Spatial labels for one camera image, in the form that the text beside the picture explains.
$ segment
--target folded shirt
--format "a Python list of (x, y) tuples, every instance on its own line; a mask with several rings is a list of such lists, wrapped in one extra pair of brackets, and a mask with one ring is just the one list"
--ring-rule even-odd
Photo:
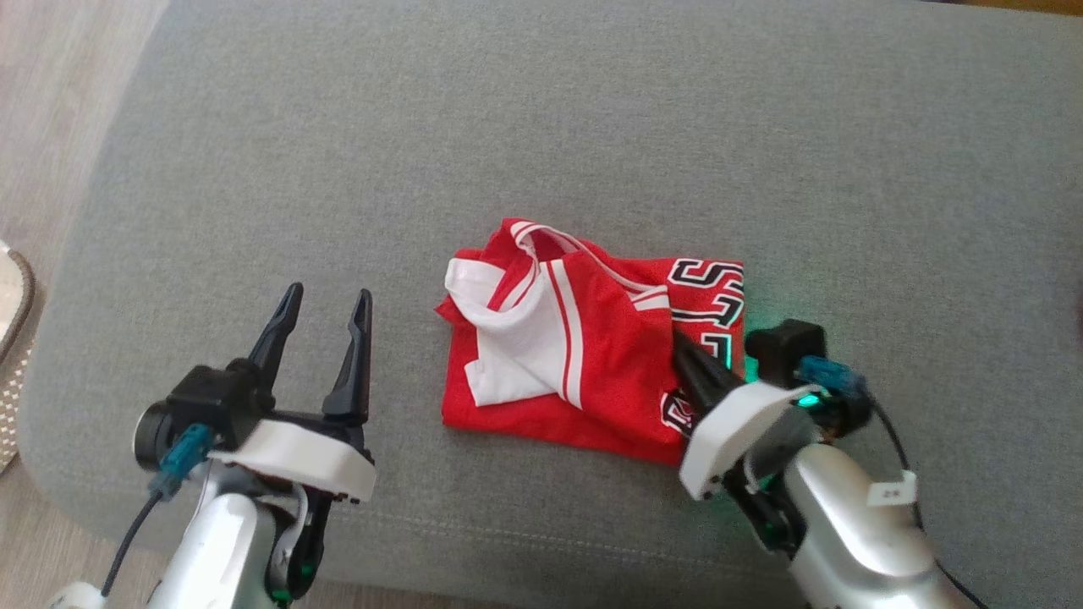
[(506, 219), (447, 265), (444, 424), (678, 465), (692, 414), (673, 332), (740, 374), (743, 282), (740, 262), (615, 259)]

